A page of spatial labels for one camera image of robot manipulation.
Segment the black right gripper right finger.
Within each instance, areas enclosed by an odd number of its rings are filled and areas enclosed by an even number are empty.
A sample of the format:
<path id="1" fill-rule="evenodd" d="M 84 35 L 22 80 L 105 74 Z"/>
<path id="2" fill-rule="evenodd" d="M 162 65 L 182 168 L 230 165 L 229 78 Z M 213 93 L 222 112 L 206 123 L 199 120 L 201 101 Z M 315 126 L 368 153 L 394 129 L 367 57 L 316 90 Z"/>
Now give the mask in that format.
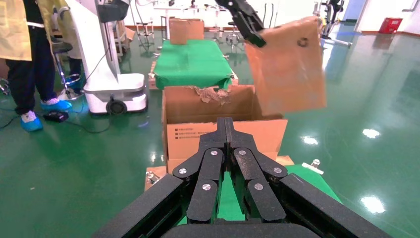
<path id="1" fill-rule="evenodd" d="M 388 238 L 390 235 L 261 153 L 252 135 L 226 120 L 232 181 L 243 180 L 247 218 L 295 226 L 299 238 Z"/>

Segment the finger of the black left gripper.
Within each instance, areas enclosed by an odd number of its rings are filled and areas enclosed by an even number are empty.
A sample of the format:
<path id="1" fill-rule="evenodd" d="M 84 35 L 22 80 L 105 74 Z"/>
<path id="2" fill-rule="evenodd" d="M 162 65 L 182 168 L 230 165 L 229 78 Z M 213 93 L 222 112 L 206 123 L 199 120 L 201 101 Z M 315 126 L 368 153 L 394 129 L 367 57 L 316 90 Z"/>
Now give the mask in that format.
<path id="1" fill-rule="evenodd" d="M 215 0 L 215 2 L 230 12 L 233 22 L 246 41 L 259 48 L 266 45 L 266 41 L 260 35 L 260 31 L 264 29 L 263 22 L 246 0 Z"/>

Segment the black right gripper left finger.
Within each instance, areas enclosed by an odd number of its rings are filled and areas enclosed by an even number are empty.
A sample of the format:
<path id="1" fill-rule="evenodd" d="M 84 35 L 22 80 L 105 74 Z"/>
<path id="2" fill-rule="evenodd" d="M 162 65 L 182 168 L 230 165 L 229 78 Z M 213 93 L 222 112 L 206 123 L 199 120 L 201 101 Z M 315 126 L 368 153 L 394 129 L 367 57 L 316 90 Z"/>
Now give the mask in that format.
<path id="1" fill-rule="evenodd" d="M 200 136 L 196 154 L 166 174 L 93 234 L 95 238 L 162 238 L 184 217 L 211 223 L 216 216 L 226 154 L 225 119 Z"/>

